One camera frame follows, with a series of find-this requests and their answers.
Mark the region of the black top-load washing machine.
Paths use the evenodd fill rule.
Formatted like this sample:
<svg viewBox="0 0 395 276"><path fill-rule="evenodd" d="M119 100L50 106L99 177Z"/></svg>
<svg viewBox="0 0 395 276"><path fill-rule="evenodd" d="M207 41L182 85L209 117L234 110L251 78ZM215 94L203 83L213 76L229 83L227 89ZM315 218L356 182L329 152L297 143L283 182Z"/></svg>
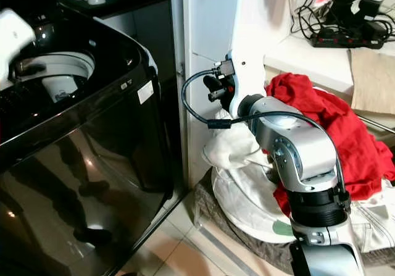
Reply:
<svg viewBox="0 0 395 276"><path fill-rule="evenodd" d="M2 91L1 276L113 276L139 248L174 183L156 63L133 37L61 7L17 9L36 39ZM54 102L19 62L54 51L95 70ZM153 81L139 104L136 90Z"/></svg>

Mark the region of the white cabinet side panel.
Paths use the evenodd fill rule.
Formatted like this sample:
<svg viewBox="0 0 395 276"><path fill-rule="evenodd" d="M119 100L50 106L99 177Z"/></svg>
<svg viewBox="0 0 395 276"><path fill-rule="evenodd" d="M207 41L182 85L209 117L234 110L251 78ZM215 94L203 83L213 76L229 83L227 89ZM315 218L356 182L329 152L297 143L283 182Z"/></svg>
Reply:
<svg viewBox="0 0 395 276"><path fill-rule="evenodd" d="M230 49L237 0L183 0L185 37L185 78L222 61ZM208 90L200 79L189 86L186 100L199 115L209 119L220 109L217 102L207 99ZM202 155L210 138L205 124L189 117L187 133L187 163L190 186L197 185L210 165Z"/></svg>

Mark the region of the white sticker on washer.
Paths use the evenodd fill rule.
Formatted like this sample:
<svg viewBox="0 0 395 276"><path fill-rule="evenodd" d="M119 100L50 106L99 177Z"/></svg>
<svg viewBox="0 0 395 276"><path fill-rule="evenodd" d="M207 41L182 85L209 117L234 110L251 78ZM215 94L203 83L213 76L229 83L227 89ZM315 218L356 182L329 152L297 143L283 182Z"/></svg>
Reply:
<svg viewBox="0 0 395 276"><path fill-rule="evenodd" d="M152 80L149 80L141 86L138 90L136 90L136 95L138 95L139 104L145 104L149 98L155 95L154 84Z"/></svg>

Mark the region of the white cloth garment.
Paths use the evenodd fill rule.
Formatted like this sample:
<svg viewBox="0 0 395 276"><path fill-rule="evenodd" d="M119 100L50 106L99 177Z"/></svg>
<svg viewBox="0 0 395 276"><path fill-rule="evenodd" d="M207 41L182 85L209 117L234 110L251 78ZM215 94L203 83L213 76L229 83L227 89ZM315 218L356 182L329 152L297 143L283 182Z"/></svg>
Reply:
<svg viewBox="0 0 395 276"><path fill-rule="evenodd" d="M274 197L273 168L243 123L216 129L202 150L214 167L212 189L230 222L249 236L271 244L293 242L293 228Z"/></svg>

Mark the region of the red cloth garment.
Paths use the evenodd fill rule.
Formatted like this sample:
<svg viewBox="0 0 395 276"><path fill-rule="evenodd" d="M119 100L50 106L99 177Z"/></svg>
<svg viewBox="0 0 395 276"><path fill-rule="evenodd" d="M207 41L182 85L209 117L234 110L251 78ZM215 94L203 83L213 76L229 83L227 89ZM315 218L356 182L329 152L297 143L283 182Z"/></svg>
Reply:
<svg viewBox="0 0 395 276"><path fill-rule="evenodd" d="M395 215L393 154L368 132L346 101L317 89L307 75L294 73L275 76L265 90L328 132L338 150L345 188L354 202Z"/></svg>

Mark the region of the black power strip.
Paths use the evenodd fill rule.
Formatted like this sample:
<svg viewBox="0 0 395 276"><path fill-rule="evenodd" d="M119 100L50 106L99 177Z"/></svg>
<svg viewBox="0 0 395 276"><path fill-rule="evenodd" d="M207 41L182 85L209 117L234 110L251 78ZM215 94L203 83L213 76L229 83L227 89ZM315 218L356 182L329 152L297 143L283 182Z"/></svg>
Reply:
<svg viewBox="0 0 395 276"><path fill-rule="evenodd" d="M314 34L309 42L314 48L370 48L381 49L383 41L350 37L341 33Z"/></svg>

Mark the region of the brown fabric laundry basket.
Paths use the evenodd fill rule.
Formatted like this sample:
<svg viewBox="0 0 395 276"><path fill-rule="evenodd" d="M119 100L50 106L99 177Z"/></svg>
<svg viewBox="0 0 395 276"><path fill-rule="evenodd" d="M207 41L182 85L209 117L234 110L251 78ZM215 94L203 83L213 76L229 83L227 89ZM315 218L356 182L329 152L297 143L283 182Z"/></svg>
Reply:
<svg viewBox="0 0 395 276"><path fill-rule="evenodd" d="M228 262L231 275L293 276L288 244L269 244L243 233L221 211L214 196L212 175L206 171L194 187L194 220L217 253Z"/></svg>

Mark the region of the white washer tub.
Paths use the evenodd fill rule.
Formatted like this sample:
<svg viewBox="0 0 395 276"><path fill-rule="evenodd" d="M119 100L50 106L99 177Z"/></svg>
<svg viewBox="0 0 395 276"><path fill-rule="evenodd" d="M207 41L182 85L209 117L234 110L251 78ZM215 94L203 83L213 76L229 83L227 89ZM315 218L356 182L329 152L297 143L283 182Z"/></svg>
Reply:
<svg viewBox="0 0 395 276"><path fill-rule="evenodd" d="M20 82L39 80L51 100L61 101L76 92L79 79L89 79L96 68L93 56L77 51L54 51L23 59L18 64Z"/></svg>

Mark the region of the beige towel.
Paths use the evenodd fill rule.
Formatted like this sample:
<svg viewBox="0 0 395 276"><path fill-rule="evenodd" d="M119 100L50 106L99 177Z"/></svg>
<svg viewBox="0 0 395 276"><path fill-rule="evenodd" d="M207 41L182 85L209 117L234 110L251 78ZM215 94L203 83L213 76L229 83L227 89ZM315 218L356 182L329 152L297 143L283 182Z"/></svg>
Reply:
<svg viewBox="0 0 395 276"><path fill-rule="evenodd" d="M370 48L350 50L352 109L395 115L395 56Z"/></svg>

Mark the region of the cream denim garment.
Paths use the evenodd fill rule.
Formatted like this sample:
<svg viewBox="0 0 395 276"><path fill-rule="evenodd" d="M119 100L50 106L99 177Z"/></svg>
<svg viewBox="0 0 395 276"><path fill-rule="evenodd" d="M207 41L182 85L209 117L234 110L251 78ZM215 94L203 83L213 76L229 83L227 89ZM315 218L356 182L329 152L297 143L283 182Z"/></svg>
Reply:
<svg viewBox="0 0 395 276"><path fill-rule="evenodd" d="M383 179L381 191L353 201L350 221L361 253L395 248L395 186Z"/></svg>

